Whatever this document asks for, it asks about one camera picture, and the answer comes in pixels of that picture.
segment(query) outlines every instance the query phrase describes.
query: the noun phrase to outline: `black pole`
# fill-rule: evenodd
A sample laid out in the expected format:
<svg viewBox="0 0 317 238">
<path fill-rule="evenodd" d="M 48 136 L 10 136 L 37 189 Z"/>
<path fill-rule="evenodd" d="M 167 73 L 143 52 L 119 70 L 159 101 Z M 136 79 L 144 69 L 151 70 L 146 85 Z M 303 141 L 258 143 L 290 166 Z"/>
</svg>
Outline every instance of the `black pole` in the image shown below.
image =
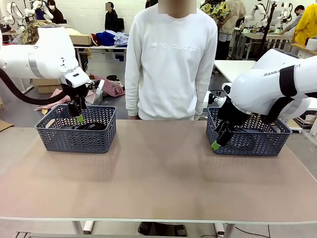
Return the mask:
<svg viewBox="0 0 317 238">
<path fill-rule="evenodd" d="M 271 7 L 270 15 L 269 15 L 268 20 L 267 20 L 267 25 L 264 28 L 264 36 L 263 36 L 262 41 L 261 41 L 261 46 L 260 46 L 260 50 L 259 50 L 259 54 L 258 54 L 257 60 L 259 60 L 259 58 L 261 58 L 261 56 L 262 56 L 264 45 L 265 45 L 265 42 L 266 42 L 266 37 L 267 37 L 268 31 L 269 31 L 270 24 L 271 24 L 272 18 L 273 18 L 273 13 L 274 13 L 274 10 L 275 10 L 276 7 L 277 7 L 276 3 L 273 3 L 272 7 Z"/>
</svg>

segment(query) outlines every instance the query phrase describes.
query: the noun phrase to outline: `white roll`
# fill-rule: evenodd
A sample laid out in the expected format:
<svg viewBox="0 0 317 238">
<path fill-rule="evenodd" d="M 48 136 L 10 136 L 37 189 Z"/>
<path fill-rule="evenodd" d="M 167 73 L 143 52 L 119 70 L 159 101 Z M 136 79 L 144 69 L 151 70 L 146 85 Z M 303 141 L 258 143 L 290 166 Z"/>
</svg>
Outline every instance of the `white roll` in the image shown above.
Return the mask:
<svg viewBox="0 0 317 238">
<path fill-rule="evenodd" d="M 306 49 L 309 51 L 317 51 L 317 39 L 309 39 Z"/>
</svg>

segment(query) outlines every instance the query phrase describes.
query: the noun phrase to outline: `black jacket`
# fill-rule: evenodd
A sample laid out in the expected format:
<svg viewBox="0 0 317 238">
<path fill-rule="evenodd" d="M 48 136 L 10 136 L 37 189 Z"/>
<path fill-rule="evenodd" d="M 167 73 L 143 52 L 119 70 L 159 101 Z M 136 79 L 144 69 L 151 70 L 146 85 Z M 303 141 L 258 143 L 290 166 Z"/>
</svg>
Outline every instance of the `black jacket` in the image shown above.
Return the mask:
<svg viewBox="0 0 317 238">
<path fill-rule="evenodd" d="M 52 15 L 53 15 L 53 19 L 52 22 L 56 23 L 56 24 L 63 24 L 64 23 L 64 17 L 63 14 L 61 13 L 60 10 L 58 10 L 57 8 L 55 8 L 55 11 L 51 11 Z"/>
<path fill-rule="evenodd" d="M 118 32 L 118 15 L 115 10 L 106 13 L 105 30 Z"/>
</svg>

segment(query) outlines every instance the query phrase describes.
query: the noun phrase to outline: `person in black clothing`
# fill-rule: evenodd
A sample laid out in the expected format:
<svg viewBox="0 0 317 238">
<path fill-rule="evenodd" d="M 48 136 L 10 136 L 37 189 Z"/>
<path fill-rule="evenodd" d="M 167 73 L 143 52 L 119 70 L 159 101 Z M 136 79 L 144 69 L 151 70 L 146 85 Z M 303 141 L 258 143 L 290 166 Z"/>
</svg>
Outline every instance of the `person in black clothing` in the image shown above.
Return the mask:
<svg viewBox="0 0 317 238">
<path fill-rule="evenodd" d="M 115 12 L 114 5 L 111 2 L 108 2 L 111 5 L 111 9 L 108 10 L 106 13 L 106 20 L 105 20 L 105 30 L 111 30 L 114 32 L 118 32 L 118 15 Z"/>
<path fill-rule="evenodd" d="M 48 0 L 48 4 L 49 4 L 49 8 L 52 12 L 52 15 L 53 15 L 53 19 L 52 19 L 52 22 L 53 23 L 56 23 L 56 24 L 63 24 L 64 23 L 64 17 L 63 17 L 63 14 L 61 13 L 60 10 L 58 10 L 56 8 L 56 3 L 54 0 Z"/>
</svg>

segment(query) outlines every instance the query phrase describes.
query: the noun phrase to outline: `black pants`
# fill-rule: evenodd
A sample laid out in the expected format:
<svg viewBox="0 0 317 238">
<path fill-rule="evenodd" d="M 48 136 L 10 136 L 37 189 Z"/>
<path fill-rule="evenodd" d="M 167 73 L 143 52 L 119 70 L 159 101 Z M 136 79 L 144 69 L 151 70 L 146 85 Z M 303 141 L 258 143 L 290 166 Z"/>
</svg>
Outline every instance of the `black pants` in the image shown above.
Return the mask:
<svg viewBox="0 0 317 238">
<path fill-rule="evenodd" d="M 218 40 L 216 60 L 227 60 L 229 55 L 230 41 L 222 42 Z"/>
</svg>

